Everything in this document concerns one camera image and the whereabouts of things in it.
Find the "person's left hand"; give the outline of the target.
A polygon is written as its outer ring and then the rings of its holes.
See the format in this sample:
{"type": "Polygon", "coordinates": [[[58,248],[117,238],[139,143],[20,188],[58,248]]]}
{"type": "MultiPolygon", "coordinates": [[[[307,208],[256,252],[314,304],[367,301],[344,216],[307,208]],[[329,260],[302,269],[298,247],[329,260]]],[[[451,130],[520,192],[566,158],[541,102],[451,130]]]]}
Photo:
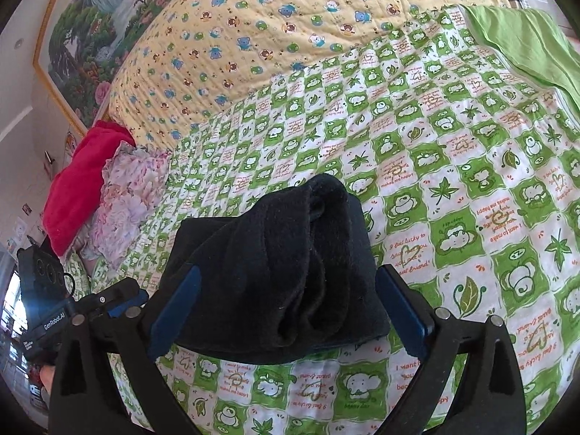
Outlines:
{"type": "Polygon", "coordinates": [[[51,394],[54,374],[55,374],[54,365],[46,364],[43,365],[39,370],[40,381],[48,394],[51,394]]]}

